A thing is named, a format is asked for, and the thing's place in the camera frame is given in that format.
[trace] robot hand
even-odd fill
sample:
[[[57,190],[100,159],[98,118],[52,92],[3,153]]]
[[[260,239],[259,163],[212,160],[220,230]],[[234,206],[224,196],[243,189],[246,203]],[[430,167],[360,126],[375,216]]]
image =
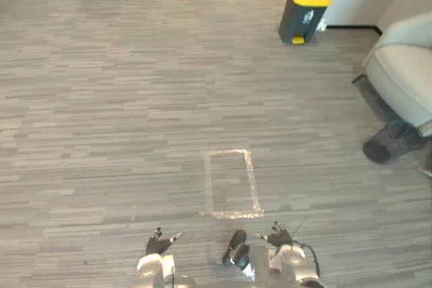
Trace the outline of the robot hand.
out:
[[[272,226],[271,229],[276,233],[270,235],[256,234],[257,237],[265,239],[271,245],[280,248],[284,244],[292,245],[292,238],[288,231],[278,222],[275,221],[276,226]]]
[[[179,232],[174,236],[170,237],[169,239],[159,239],[161,236],[162,231],[161,228],[158,227],[157,229],[155,229],[155,234],[150,239],[148,239],[149,241],[146,245],[146,255],[154,253],[162,254],[163,252],[168,250],[168,248],[175,240],[181,238],[181,236],[183,236],[183,233]]]

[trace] black shoe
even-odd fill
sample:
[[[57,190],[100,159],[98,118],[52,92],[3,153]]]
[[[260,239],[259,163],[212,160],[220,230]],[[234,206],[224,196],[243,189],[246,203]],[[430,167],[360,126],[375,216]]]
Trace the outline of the black shoe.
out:
[[[246,232],[243,231],[242,229],[239,229],[238,231],[236,231],[234,233],[234,235],[232,236],[232,238],[230,239],[229,243],[228,243],[228,248],[225,252],[225,254],[222,256],[222,263],[225,266],[232,266],[233,263],[231,261],[231,257],[230,257],[230,252],[234,249],[236,249],[240,244],[246,242]]]
[[[239,244],[246,242],[246,232],[239,229],[234,233],[229,242],[228,249],[234,250]]]
[[[233,258],[233,262],[236,266],[238,266],[240,269],[244,270],[249,264],[249,246],[246,244],[243,244],[240,246],[236,252],[236,256]]]

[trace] wire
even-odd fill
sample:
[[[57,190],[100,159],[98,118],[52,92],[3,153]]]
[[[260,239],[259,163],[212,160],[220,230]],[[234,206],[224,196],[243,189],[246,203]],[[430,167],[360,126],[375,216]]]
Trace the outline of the wire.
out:
[[[295,230],[294,233],[291,235],[291,238],[292,238],[292,239],[294,239],[294,236],[295,236],[297,230],[298,230],[298,229],[303,225],[303,223],[304,223],[308,218],[309,218],[309,216],[306,216],[306,217],[304,218],[304,220],[299,224],[299,226],[297,226],[296,230]]]
[[[293,241],[293,243],[297,243],[301,248],[308,248],[313,255],[313,262],[315,263],[315,270],[317,272],[318,277],[321,277],[321,270],[319,268],[318,258],[315,254],[315,251],[308,244],[300,243],[299,241]]]

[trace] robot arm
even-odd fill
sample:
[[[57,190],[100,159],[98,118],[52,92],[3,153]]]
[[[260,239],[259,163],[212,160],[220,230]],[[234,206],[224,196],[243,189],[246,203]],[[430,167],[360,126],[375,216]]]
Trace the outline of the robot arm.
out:
[[[162,256],[171,244],[183,236],[182,232],[169,239],[159,239],[162,236],[161,228],[147,241],[146,256],[138,261],[136,266],[137,280],[134,288],[163,288],[168,276],[176,271],[172,255]]]

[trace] black baseboard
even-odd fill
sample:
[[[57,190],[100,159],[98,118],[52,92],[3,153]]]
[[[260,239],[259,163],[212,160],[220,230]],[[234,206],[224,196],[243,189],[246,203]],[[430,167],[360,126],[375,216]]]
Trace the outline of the black baseboard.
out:
[[[327,28],[344,28],[344,29],[356,29],[356,30],[374,30],[378,35],[382,35],[382,31],[378,26],[374,25],[327,25]]]

